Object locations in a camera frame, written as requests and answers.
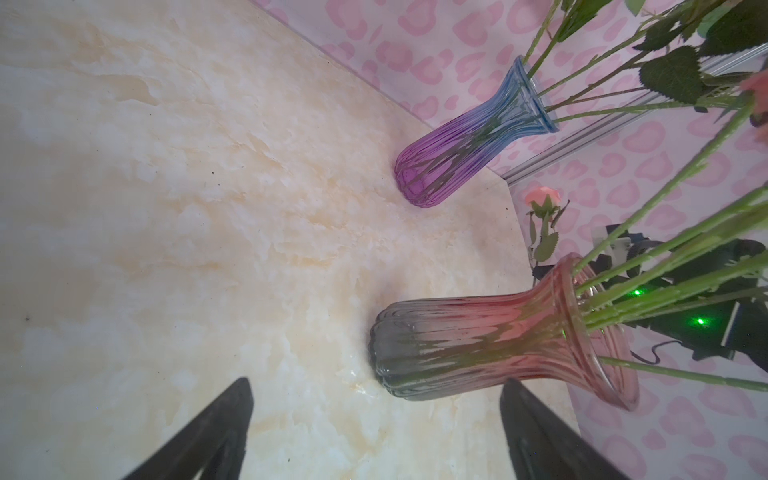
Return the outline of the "salmon pink rose stem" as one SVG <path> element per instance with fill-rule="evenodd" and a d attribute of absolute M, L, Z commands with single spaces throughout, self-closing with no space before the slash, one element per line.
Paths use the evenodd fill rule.
<path fill-rule="evenodd" d="M 706 232 L 711 232 L 715 227 L 718 227 L 721 223 L 724 223 L 727 220 L 731 220 L 732 218 L 735 218 L 738 215 L 741 215 L 743 213 L 749 212 L 750 210 L 754 209 L 754 206 L 752 205 L 752 203 L 757 200 L 760 200 L 766 194 L 767 194 L 767 183 L 764 183 L 762 186 L 752 190 L 748 194 L 741 197 L 739 200 L 731 203 L 730 205 L 716 212 L 712 216 L 706 218 L 704 221 L 700 222 L 699 224 L 684 230 L 682 233 L 678 234 L 673 239 L 667 242 L 664 242 L 658 246 L 655 246 L 651 248 L 649 251 L 647 251 L 646 253 L 639 255 L 633 259 L 627 260 L 623 264 L 619 264 L 613 267 L 612 269 L 609 269 L 597 275 L 593 280 L 589 280 L 586 283 L 579 286 L 576 289 L 576 293 L 577 294 L 584 293 L 590 287 L 597 286 L 598 284 L 604 281 L 607 281 L 609 279 L 612 279 L 618 275 L 621 275 L 627 272 L 628 270 L 633 269 L 634 267 L 639 267 L 640 265 L 642 265 L 644 262 L 648 261 L 651 258 L 658 257 L 663 253 L 672 251 L 675 248 L 681 247 L 686 243 L 690 243 L 697 236 L 702 235 Z"/>

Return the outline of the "coral pink rose stem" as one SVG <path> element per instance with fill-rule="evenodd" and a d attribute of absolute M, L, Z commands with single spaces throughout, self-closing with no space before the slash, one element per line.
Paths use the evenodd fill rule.
<path fill-rule="evenodd" d="M 633 102 L 616 108 L 590 110 L 558 117 L 558 123 L 581 118 L 613 114 L 640 114 L 646 111 L 670 108 L 692 107 L 704 112 L 710 108 L 729 109 L 742 103 L 736 93 L 736 85 L 745 80 L 747 72 L 714 74 L 702 69 L 703 58 L 733 56 L 743 52 L 754 53 L 767 48 L 767 40 L 757 44 L 753 38 L 710 36 L 698 46 L 681 45 L 666 49 L 661 56 L 648 59 L 648 51 L 642 51 L 617 67 L 600 80 L 590 84 L 583 91 L 550 106 L 549 113 L 558 113 L 567 106 L 600 100 L 600 95 L 587 97 L 586 94 L 602 85 L 624 70 L 636 69 L 640 85 L 635 88 L 643 95 Z"/>

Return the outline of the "large pink peony stem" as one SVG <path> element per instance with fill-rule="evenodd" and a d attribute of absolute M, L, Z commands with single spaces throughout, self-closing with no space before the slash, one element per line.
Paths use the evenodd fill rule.
<path fill-rule="evenodd" d="M 733 388 L 738 388 L 742 390 L 756 391 L 756 392 L 762 392 L 762 393 L 766 393 L 768 391 L 768 384 L 764 382 L 689 372 L 689 371 L 684 371 L 679 369 L 621 360 L 621 359 L 616 359 L 616 358 L 606 357 L 606 356 L 599 356 L 598 359 L 604 365 L 627 368 L 627 369 L 652 373 L 656 375 L 663 375 L 663 376 L 672 377 L 672 378 L 697 381 L 697 382 L 701 382 L 709 385 L 727 386 L 727 387 L 733 387 Z"/>

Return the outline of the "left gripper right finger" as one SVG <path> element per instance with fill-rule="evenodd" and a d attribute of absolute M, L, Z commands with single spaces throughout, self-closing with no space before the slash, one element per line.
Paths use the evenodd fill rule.
<path fill-rule="evenodd" d="M 509 456 L 518 479 L 625 479 L 520 381 L 508 379 L 500 413 Z"/>

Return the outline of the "cream rose flower stem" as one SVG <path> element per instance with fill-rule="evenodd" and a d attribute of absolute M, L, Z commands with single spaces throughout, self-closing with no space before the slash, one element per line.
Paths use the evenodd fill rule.
<path fill-rule="evenodd" d="M 599 64 L 618 57 L 621 53 L 630 52 L 634 57 L 642 51 L 652 53 L 668 49 L 673 45 L 682 45 L 688 42 L 691 37 L 698 33 L 700 24 L 711 9 L 716 8 L 719 3 L 717 1 L 669 1 L 665 6 L 658 7 L 651 1 L 626 1 L 624 3 L 626 9 L 635 17 L 635 32 L 620 40 L 618 34 L 621 33 L 623 27 L 618 26 L 611 30 L 609 36 L 602 43 L 598 44 L 581 32 L 589 30 L 591 25 L 602 16 L 602 11 L 611 5 L 612 3 L 610 2 L 598 13 L 596 18 L 564 42 L 555 45 L 550 54 L 561 54 L 567 47 L 587 46 L 588 48 L 577 55 L 573 63 L 573 71 L 564 77 L 558 78 L 554 83 L 541 90 L 540 93 L 542 95 L 559 89 L 561 86 L 586 74 L 586 72 L 597 68 Z M 550 33 L 555 33 L 562 23 L 562 19 L 563 13 L 558 11 L 549 27 Z M 607 74 L 592 81 L 592 83 L 600 80 Z"/>

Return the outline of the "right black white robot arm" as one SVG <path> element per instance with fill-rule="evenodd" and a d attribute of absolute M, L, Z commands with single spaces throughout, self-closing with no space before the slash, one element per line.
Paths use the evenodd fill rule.
<path fill-rule="evenodd" d="M 661 246 L 664 242 L 648 238 L 642 233 L 623 233 L 609 247 L 590 262 L 595 274 L 607 273 L 627 261 Z M 744 273 L 688 294 L 678 293 L 675 301 L 664 306 L 651 307 L 656 293 L 665 293 L 681 287 L 683 283 L 699 277 L 721 273 L 738 263 L 752 260 L 767 252 L 765 245 L 752 239 L 733 239 L 712 251 L 682 264 L 675 269 L 634 287 L 615 303 L 643 300 L 627 320 L 627 327 L 646 328 L 680 343 L 692 351 L 693 360 L 713 356 L 732 360 L 736 352 L 747 355 L 767 372 L 767 280 L 755 273 Z M 598 286 L 604 290 L 628 282 L 650 270 L 656 260 L 644 260 L 624 272 L 603 277 Z"/>

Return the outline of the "red pink rose stem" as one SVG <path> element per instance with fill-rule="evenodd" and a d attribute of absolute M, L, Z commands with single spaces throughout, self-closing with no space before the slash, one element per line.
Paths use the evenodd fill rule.
<path fill-rule="evenodd" d="M 642 219 L 647 213 L 656 207 L 669 193 L 680 183 L 701 172 L 708 158 L 717 151 L 722 144 L 733 135 L 751 116 L 767 112 L 767 70 L 761 70 L 750 75 L 739 84 L 741 94 L 737 97 L 741 100 L 740 108 L 730 117 L 727 123 L 719 130 L 712 140 L 707 142 L 700 151 L 683 168 L 672 177 L 655 195 L 653 195 L 640 209 L 629 216 L 622 224 L 613 230 L 604 240 L 587 253 L 573 268 L 573 273 L 578 274 L 586 268 L 590 261 L 595 259 L 621 234 Z"/>

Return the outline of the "red glass vase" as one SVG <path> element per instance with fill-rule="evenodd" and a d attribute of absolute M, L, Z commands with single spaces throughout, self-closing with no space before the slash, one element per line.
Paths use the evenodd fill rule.
<path fill-rule="evenodd" d="M 560 380 L 628 411 L 639 403 L 636 371 L 603 363 L 627 360 L 619 326 L 591 331 L 584 304 L 601 292 L 580 256 L 563 257 L 531 289 L 515 294 L 395 302 L 381 311 L 368 353 L 392 395 L 434 400 L 501 385 L 509 379 Z"/>

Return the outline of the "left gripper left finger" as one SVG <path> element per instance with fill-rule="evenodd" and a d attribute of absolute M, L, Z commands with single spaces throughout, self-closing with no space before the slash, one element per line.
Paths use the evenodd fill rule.
<path fill-rule="evenodd" d="M 239 478 L 253 408 L 250 382 L 241 377 L 127 477 Z"/>

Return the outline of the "cream white rose stem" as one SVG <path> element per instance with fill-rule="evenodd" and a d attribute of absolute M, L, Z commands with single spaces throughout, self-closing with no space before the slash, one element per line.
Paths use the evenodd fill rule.
<path fill-rule="evenodd" d="M 731 220 L 727 220 L 726 222 L 721 223 L 718 227 L 715 227 L 711 232 L 699 235 L 690 243 L 686 243 L 681 247 L 666 252 L 670 253 L 670 255 L 645 273 L 631 278 L 627 282 L 612 286 L 610 289 L 593 296 L 588 302 L 589 307 L 602 307 L 603 305 L 624 296 L 638 286 L 642 286 L 651 280 L 663 276 L 668 271 L 674 270 L 679 266 L 710 252 L 721 244 L 740 236 L 744 230 L 750 231 L 753 228 L 756 228 L 767 219 L 767 201 L 756 201 L 753 202 L 752 205 L 754 206 L 754 209 L 749 212 L 738 215 Z"/>

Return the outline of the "magenta rose flower stem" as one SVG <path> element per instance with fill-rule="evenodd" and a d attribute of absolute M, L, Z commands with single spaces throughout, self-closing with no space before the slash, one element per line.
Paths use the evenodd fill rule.
<path fill-rule="evenodd" d="M 767 268 L 767 252 L 741 260 L 733 266 L 698 276 L 679 285 L 652 291 L 638 298 L 620 302 L 583 316 L 589 330 L 627 323 L 658 315 L 665 307 L 681 305 L 681 301 L 702 292 L 714 291 L 720 285 L 743 276 L 758 276 Z"/>

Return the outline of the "pink carnation flower stem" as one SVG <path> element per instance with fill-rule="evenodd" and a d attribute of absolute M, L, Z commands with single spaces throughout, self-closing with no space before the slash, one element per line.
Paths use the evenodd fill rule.
<path fill-rule="evenodd" d="M 524 63 L 528 63 L 541 39 L 545 35 L 548 36 L 549 42 L 547 43 L 546 48 L 527 71 L 528 78 L 532 79 L 534 77 L 556 44 L 564 42 L 567 38 L 596 18 L 598 13 L 610 2 L 611 0 L 554 0 L 523 59 Z M 549 32 L 549 27 L 558 11 L 563 13 L 562 23 L 555 33 L 552 34 Z"/>

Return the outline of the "purple blue glass vase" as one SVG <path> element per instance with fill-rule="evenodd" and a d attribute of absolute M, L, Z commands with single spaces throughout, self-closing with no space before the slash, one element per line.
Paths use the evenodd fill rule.
<path fill-rule="evenodd" d="M 513 142 L 557 131 L 522 57 L 493 96 L 406 147 L 394 164 L 399 191 L 412 205 L 442 203 Z"/>

